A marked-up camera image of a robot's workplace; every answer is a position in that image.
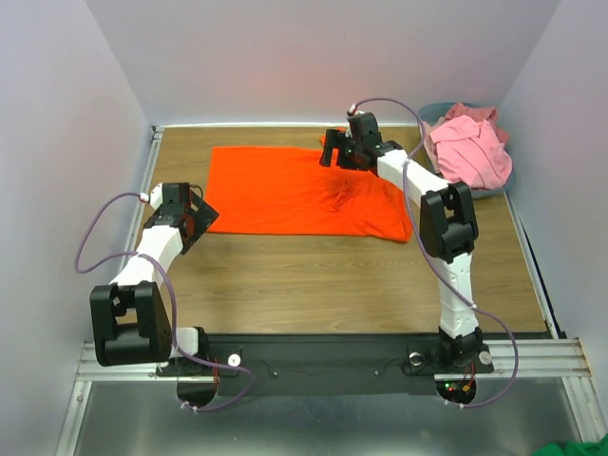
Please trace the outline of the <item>orange t shirt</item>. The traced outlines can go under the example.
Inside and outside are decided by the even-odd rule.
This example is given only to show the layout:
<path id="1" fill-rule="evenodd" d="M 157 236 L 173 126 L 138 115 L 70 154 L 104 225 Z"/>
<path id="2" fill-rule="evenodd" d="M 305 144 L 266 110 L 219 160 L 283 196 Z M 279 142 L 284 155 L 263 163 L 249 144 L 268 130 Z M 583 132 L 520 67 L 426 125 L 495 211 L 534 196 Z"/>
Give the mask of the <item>orange t shirt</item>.
<path id="1" fill-rule="evenodd" d="M 323 167 L 315 149 L 220 146 L 206 200 L 221 234 L 373 237 L 407 242 L 404 196 L 371 172 Z"/>

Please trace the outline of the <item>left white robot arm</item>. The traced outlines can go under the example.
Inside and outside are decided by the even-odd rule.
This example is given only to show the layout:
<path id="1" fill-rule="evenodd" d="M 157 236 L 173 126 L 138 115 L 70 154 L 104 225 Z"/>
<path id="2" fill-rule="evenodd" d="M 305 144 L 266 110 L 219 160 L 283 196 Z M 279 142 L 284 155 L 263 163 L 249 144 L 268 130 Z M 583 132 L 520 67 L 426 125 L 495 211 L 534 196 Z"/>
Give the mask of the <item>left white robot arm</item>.
<path id="1" fill-rule="evenodd" d="M 164 364 L 178 358 L 189 373 L 205 372 L 211 363 L 208 338 L 201 328 L 179 328 L 177 306 L 168 315 L 161 286 L 171 297 L 167 272 L 186 255 L 219 217 L 203 200 L 199 186 L 161 183 L 139 194 L 153 214 L 145 222 L 140 243 L 123 255 L 127 261 L 107 285 L 89 296 L 95 353 L 103 367 Z"/>

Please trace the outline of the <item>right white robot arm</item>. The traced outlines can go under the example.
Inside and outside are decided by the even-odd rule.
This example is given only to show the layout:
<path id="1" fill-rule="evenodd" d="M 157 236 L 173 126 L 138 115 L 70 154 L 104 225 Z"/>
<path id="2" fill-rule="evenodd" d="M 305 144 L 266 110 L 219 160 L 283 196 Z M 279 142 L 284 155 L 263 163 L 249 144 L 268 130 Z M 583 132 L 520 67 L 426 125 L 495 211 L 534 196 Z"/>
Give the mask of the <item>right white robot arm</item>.
<path id="1" fill-rule="evenodd" d="M 428 171 L 397 142 L 385 141 L 373 114 L 351 114 L 348 123 L 345 131 L 326 131 L 319 164 L 370 171 L 418 207 L 416 240 L 439 280 L 437 359 L 443 368 L 457 371 L 483 345 L 470 278 L 479 235 L 471 190 L 464 182 L 451 183 Z"/>

